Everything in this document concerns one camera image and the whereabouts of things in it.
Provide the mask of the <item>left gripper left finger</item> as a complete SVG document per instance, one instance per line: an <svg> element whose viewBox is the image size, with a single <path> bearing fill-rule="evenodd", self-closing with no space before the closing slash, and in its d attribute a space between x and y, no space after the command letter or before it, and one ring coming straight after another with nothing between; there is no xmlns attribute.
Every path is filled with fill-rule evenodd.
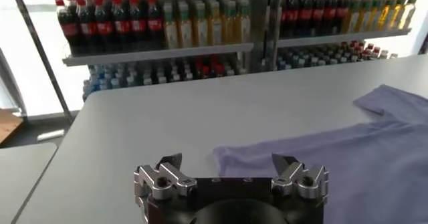
<svg viewBox="0 0 428 224"><path fill-rule="evenodd" d="M197 191L197 180L180 171L182 154L164 156L155 167L137 166L134 171L134 194L141 199L151 196L157 201L172 199L174 194L190 197Z"/></svg>

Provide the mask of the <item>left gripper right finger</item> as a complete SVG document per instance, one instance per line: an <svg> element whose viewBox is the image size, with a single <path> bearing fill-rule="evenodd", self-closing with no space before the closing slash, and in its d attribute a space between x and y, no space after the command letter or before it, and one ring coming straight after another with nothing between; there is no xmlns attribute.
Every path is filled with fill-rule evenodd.
<svg viewBox="0 0 428 224"><path fill-rule="evenodd" d="M303 199L326 200L329 172L325 166L306 168L295 157L272 154L272 162L278 173L271 181L272 194L276 197L298 195Z"/></svg>

